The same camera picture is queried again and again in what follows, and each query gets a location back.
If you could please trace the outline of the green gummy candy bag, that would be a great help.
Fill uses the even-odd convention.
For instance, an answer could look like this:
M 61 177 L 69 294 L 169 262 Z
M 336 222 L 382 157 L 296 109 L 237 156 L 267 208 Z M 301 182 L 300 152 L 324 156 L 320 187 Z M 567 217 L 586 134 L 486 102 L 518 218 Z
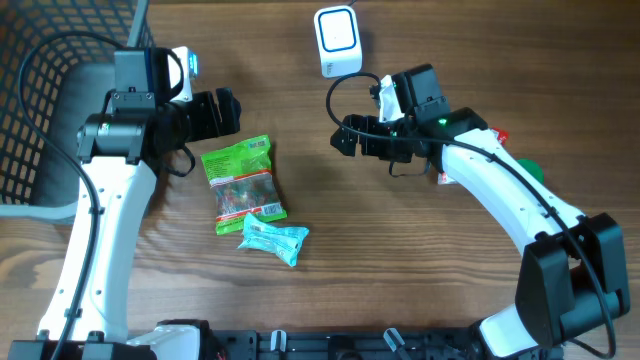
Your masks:
M 273 178 L 268 135 L 253 137 L 201 156 L 215 196 L 217 235 L 241 231 L 248 214 L 260 221 L 285 219 Z

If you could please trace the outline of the teal snack wrapper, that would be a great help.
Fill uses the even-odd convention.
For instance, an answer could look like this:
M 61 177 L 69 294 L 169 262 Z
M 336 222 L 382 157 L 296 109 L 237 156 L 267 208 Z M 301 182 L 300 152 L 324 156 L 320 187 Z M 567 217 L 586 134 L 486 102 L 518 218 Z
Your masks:
M 276 227 L 248 214 L 244 219 L 243 241 L 239 249 L 253 249 L 276 255 L 290 267 L 297 265 L 298 255 L 309 230 L 305 227 Z

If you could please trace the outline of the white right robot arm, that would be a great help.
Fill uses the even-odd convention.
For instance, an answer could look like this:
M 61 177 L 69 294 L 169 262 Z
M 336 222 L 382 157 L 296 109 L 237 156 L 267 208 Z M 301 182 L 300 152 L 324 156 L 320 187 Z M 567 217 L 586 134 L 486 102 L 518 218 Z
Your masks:
M 481 320 L 474 343 L 486 358 L 577 344 L 605 327 L 616 352 L 615 319 L 631 308 L 623 234 L 606 213 L 588 217 L 536 180 L 469 108 L 413 114 L 384 123 L 373 116 L 338 121 L 331 145 L 389 162 L 424 157 L 466 188 L 503 227 L 521 255 L 512 305 Z

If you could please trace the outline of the small red white packet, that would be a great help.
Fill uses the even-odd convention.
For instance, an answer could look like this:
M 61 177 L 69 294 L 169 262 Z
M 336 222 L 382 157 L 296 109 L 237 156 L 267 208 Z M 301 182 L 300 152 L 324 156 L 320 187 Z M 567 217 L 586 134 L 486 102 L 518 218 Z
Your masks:
M 437 176 L 437 183 L 439 185 L 457 184 L 457 181 L 450 177 L 446 172 L 439 173 Z

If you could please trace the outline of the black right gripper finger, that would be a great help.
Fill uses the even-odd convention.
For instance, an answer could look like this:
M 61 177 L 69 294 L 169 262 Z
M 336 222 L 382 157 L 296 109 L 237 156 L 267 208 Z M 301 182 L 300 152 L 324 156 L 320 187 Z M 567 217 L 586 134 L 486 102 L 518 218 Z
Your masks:
M 366 141 L 352 132 L 352 129 L 365 132 L 367 130 L 367 121 L 366 116 L 356 114 L 347 115 L 342 121 L 344 128 L 340 127 L 330 137 L 330 145 L 344 156 L 354 157 L 357 147 L 360 147 L 361 154 L 365 155 Z
M 377 117 L 365 116 L 362 120 L 360 130 L 366 136 L 360 137 L 361 154 L 364 156 L 375 156 L 380 160 L 396 160 L 394 144 L 391 141 L 375 139 L 375 136 L 391 137 L 392 127 L 381 123 Z

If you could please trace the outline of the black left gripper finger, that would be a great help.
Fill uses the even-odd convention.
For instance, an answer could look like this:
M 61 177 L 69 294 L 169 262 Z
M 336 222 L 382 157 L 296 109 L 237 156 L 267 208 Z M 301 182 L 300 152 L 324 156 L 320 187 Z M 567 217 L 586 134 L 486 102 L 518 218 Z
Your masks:
M 218 109 L 220 113 L 219 134 L 232 135 L 240 131 L 240 102 L 234 97 L 228 87 L 216 90 Z
M 219 134 L 219 113 L 213 94 L 204 91 L 193 95 L 190 102 L 191 140 L 200 141 L 217 138 Z

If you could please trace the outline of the red snack stick packet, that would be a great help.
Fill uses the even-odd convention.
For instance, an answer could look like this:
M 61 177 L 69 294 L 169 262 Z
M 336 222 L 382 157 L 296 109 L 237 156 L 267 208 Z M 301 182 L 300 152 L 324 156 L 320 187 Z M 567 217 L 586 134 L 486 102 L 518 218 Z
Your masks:
M 509 133 L 507 131 L 499 128 L 491 128 L 491 132 L 500 145 L 504 146 L 506 144 L 509 138 Z

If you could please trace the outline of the green lid jar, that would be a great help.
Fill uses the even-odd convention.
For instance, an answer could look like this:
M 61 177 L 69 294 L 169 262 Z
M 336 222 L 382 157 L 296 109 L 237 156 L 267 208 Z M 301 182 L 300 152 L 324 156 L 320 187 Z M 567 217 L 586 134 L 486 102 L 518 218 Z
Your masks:
M 518 159 L 517 162 L 531 175 L 533 176 L 539 183 L 544 183 L 544 172 L 542 168 L 533 160 L 521 158 Z

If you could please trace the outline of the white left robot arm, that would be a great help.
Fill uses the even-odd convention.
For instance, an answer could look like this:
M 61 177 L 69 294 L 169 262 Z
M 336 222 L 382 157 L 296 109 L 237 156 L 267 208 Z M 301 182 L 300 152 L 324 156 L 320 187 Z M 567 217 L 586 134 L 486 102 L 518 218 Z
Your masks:
M 125 105 L 88 117 L 78 133 L 79 198 L 57 292 L 35 339 L 15 340 L 11 359 L 211 359 L 205 320 L 168 320 L 130 337 L 127 295 L 139 229 L 162 157 L 187 143 L 239 131 L 241 106 L 228 88 L 189 102 Z

